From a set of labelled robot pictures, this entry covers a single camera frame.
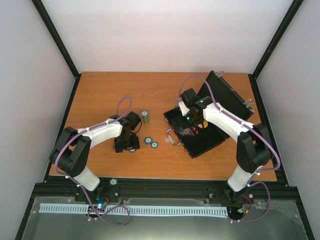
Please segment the blue chip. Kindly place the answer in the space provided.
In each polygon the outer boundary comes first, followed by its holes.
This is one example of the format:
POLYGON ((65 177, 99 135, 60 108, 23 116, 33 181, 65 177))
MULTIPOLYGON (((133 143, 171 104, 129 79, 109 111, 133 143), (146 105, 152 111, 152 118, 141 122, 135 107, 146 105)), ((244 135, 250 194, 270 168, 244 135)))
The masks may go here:
POLYGON ((144 143, 147 144, 147 145, 150 145, 152 142, 153 142, 153 140, 152 140, 151 137, 146 137, 146 138, 144 139, 144 143))
POLYGON ((152 147, 153 149, 158 148, 158 146, 159 146, 159 144, 158 144, 157 142, 155 142, 155 141, 151 143, 151 147, 152 147))

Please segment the triangular all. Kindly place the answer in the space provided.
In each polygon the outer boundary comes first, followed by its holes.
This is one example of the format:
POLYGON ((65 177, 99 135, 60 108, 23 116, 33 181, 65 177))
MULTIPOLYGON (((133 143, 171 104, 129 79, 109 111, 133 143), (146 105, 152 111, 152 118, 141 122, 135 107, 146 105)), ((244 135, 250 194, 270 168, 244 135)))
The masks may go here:
POLYGON ((194 137, 194 136, 197 136, 198 134, 199 134, 199 131, 196 127, 188 127, 183 130, 181 135, 185 137, 194 137))

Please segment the green 20 chip stack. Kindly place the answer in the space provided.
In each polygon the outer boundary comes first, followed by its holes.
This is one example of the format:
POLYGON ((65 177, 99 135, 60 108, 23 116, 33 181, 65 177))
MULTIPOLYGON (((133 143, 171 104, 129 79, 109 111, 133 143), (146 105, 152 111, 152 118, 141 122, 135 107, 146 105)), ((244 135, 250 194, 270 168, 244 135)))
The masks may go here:
POLYGON ((141 112, 141 119, 142 119, 142 122, 147 124, 150 122, 150 116, 149 116, 149 112, 144 110, 141 112))

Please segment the black poker set case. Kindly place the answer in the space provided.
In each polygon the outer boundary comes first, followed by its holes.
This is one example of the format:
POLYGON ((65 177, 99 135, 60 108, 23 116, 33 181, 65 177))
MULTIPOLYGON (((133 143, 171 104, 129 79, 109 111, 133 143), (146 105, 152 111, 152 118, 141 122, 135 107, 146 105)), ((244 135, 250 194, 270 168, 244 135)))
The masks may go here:
POLYGON ((164 118, 191 158, 210 151, 227 138, 237 141, 254 110, 214 71, 211 71, 200 90, 189 88, 179 93, 175 108, 164 118))

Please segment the white dealer button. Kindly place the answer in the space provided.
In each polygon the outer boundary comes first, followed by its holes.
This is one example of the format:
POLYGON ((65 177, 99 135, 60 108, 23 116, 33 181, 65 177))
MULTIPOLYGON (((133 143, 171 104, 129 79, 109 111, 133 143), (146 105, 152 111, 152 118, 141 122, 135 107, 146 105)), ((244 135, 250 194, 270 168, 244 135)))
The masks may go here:
POLYGON ((207 126, 208 126, 208 124, 207 124, 206 121, 204 121, 204 122, 201 123, 201 127, 202 127, 202 128, 206 128, 207 126))

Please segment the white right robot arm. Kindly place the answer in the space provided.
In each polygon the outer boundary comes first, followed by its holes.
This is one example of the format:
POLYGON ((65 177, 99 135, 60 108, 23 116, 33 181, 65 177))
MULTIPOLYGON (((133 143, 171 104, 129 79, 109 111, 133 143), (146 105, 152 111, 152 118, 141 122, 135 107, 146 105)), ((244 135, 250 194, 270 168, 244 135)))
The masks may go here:
POLYGON ((227 180, 233 192, 249 185, 273 157, 269 132, 263 124, 255 125, 239 118, 211 96, 200 98, 190 88, 179 92, 177 106, 189 125, 205 129, 205 123, 213 124, 236 142, 237 167, 227 180))

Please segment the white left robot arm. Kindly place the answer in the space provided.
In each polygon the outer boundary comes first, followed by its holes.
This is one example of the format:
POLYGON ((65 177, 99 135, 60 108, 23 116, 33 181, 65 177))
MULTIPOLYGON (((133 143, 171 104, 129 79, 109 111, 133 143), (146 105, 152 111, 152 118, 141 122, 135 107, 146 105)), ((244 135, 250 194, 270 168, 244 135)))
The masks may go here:
POLYGON ((49 161, 83 186, 92 201, 99 201, 103 198, 104 188, 100 186, 100 179, 87 166, 90 150, 113 139, 116 153, 135 152, 140 148, 140 142, 134 130, 141 122, 139 115, 131 111, 125 117, 113 115, 92 127, 67 127, 55 143, 49 161))

